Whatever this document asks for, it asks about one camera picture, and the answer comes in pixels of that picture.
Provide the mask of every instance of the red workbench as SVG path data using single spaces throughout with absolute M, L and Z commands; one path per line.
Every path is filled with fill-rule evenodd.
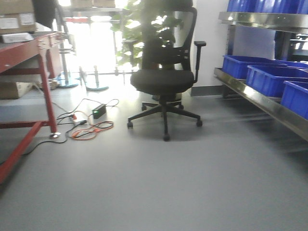
M 6 179 L 10 171 L 19 160 L 27 146 L 31 143 L 33 137 L 38 133 L 42 126 L 49 126 L 51 130 L 50 138 L 57 138 L 60 134 L 57 132 L 56 120 L 51 103 L 49 76 L 54 75 L 53 60 L 55 57 L 54 49 L 58 49 L 59 33 L 57 32 L 36 32 L 33 34 L 34 40 L 18 43 L 0 43 L 0 77 L 1 75 L 18 74 L 40 74 L 42 87 L 46 102 L 48 120 L 41 121 L 18 121 L 0 123 L 0 128 L 31 128 L 26 136 L 21 140 L 7 160 L 0 165 L 0 184 Z M 38 68 L 29 69 L 11 69 L 12 67 L 26 61 L 34 56 L 38 59 Z

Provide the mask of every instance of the blue plastic bin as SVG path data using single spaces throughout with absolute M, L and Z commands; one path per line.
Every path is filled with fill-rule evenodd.
M 228 12 L 254 12 L 257 0 L 229 0 Z
M 285 81 L 281 104 L 308 119 L 308 83 Z
M 257 13 L 297 13 L 300 0 L 259 0 Z
M 246 79 L 248 65 L 286 66 L 275 60 L 236 55 L 224 55 L 222 71 L 238 79 Z
M 308 69 L 308 64 L 300 63 L 300 62 L 292 62 L 292 61 L 284 61 L 284 60 L 277 60 L 280 63 L 284 63 L 289 67 L 296 67 L 298 69 Z
M 297 13 L 308 14 L 308 0 L 300 0 Z
M 292 67 L 248 66 L 246 84 L 266 96 L 281 98 L 285 80 L 308 82 L 308 71 Z

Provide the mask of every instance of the black power supply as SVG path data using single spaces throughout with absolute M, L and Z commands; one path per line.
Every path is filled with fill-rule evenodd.
M 98 107 L 94 108 L 92 110 L 92 113 L 93 113 L 93 118 L 98 119 L 99 117 L 101 117 L 102 115 L 106 113 L 106 105 L 102 103 Z

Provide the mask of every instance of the workbench leg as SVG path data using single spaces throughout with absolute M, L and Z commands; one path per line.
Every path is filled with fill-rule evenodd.
M 43 87 L 44 96 L 45 96 L 47 114 L 48 114 L 48 119 L 49 119 L 49 126 L 51 130 L 50 138 L 55 139 L 60 136 L 60 133 L 57 132 L 57 124 L 56 124 L 56 120 L 54 117 L 54 111 L 53 111 L 52 102 L 51 102 L 49 79 L 47 75 L 47 64 L 46 64 L 47 58 L 51 58 L 50 53 L 47 52 L 45 49 L 40 50 L 40 54 L 38 56 L 38 59 L 39 59 L 38 63 L 39 63 L 40 75 L 42 78 L 42 87 Z
M 28 134 L 23 138 L 19 145 L 14 149 L 9 158 L 0 165 L 0 184 L 4 182 L 6 177 L 9 175 L 10 171 L 20 159 L 23 152 L 26 150 L 27 146 L 31 143 L 33 137 L 38 133 L 39 129 L 43 126 L 44 121 L 36 122 Z

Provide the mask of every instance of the stainless steel shelf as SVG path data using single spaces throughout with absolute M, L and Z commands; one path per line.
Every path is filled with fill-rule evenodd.
M 293 132 L 308 141 L 308 120 L 295 114 L 278 102 L 245 85 L 242 81 L 226 74 L 220 68 L 215 68 L 214 74 L 227 87 L 243 96 L 245 99 L 277 119 Z
M 218 19 L 228 25 L 308 34 L 308 15 L 306 14 L 220 12 Z

